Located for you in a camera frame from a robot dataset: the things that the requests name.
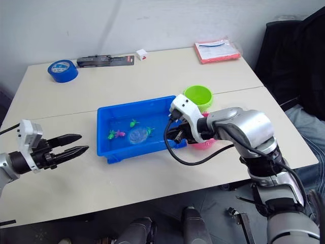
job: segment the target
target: painter's tape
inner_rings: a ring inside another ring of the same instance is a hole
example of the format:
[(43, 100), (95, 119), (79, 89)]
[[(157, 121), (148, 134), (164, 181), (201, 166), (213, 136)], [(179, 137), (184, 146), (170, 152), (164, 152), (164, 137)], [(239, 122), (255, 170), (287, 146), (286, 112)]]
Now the painter's tape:
[(59, 60), (49, 66), (47, 72), (56, 82), (64, 83), (73, 80), (78, 75), (76, 66), (70, 60)]

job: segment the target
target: green cup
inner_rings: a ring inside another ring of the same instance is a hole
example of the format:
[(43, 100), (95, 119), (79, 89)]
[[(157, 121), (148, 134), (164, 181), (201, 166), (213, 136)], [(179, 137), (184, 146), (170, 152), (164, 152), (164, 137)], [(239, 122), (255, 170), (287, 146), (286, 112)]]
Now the green cup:
[(188, 87), (184, 95), (198, 106), (201, 113), (206, 112), (213, 102), (212, 92), (202, 85)]

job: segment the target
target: jeans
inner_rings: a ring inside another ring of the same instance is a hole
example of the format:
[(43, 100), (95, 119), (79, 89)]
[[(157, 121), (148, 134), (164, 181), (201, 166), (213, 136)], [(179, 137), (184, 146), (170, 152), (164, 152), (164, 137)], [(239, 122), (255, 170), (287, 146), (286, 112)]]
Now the jeans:
[(319, 164), (299, 168), (296, 172), (306, 193), (315, 189), (325, 199), (325, 122), (305, 112), (299, 104), (285, 113), (319, 161)]

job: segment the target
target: small white box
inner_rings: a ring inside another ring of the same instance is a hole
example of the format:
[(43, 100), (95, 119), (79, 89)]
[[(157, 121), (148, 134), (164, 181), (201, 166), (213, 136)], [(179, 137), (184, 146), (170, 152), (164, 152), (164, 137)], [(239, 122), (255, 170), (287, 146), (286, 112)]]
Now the small white box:
[(137, 53), (137, 57), (140, 60), (145, 60), (148, 56), (148, 53), (144, 49), (140, 49), (136, 53)]

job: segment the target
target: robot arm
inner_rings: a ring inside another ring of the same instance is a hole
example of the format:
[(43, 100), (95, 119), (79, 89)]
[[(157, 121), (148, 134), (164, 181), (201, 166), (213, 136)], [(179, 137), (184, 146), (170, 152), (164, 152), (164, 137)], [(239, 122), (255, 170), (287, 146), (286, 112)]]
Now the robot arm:
[[(303, 214), (306, 194), (301, 181), (292, 171), (274, 138), (274, 129), (264, 113), (256, 110), (228, 108), (212, 112), (208, 117), (201, 113), (191, 100), (178, 95), (171, 104), (170, 121), (164, 139), (179, 143), (201, 143), (210, 138), (232, 141), (240, 154), (240, 161), (248, 167), (253, 180), (252, 190), (256, 209), (268, 218), (268, 243), (319, 243), (319, 228)], [(169, 129), (174, 120), (182, 123)]]
[(41, 169), (55, 169), (58, 164), (82, 155), (89, 147), (75, 146), (60, 154), (52, 154), (53, 148), (68, 145), (81, 135), (66, 134), (50, 140), (41, 139), (43, 130), (39, 124), (23, 119), (17, 130), (20, 151), (0, 154), (0, 196), (7, 183), (17, 180), (21, 174)]

